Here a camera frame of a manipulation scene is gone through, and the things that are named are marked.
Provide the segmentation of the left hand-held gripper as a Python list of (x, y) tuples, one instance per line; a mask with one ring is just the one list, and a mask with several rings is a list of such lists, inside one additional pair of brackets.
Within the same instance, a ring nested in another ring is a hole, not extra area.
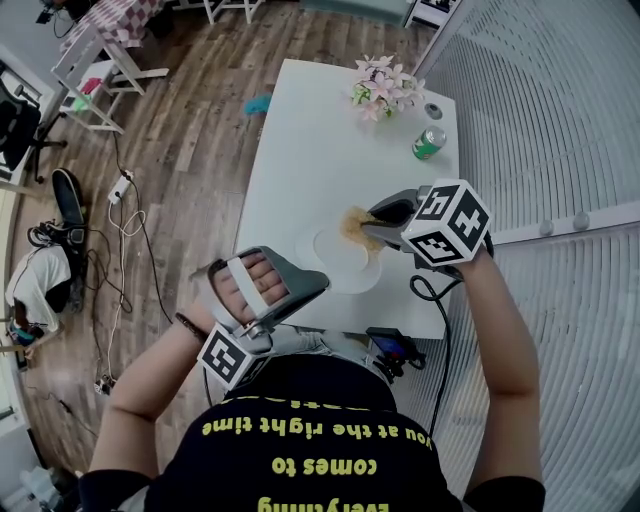
[[(243, 259), (259, 254), (281, 276), (288, 293), (268, 304), (251, 277)], [(216, 319), (198, 356), (201, 365), (226, 390), (247, 385), (269, 362), (276, 326), (322, 295), (330, 285), (322, 272), (303, 270), (266, 246), (251, 247), (223, 262), (238, 286), (254, 319), (243, 324), (226, 308), (215, 286), (215, 270), (209, 267), (196, 275), (198, 298)]]

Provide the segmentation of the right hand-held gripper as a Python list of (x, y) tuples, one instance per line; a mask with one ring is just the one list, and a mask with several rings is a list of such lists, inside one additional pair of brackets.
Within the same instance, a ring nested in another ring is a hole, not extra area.
[[(457, 266), (472, 261), (480, 248), (494, 254), (491, 214), (465, 180), (436, 180), (419, 205), (417, 189), (402, 190), (377, 203), (369, 213), (392, 227), (363, 227), (368, 239), (392, 249), (406, 244), (418, 264), (452, 279), (462, 277)], [(407, 222), (402, 232), (393, 228)]]

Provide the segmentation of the person's left hand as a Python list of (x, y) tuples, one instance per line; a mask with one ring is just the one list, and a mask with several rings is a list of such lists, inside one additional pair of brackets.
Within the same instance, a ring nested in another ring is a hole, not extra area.
[[(268, 306), (288, 294), (280, 275), (261, 252), (247, 255), (241, 261)], [(215, 273), (213, 283), (225, 308), (239, 323), (246, 325), (255, 319), (255, 312), (246, 302), (228, 267)]]

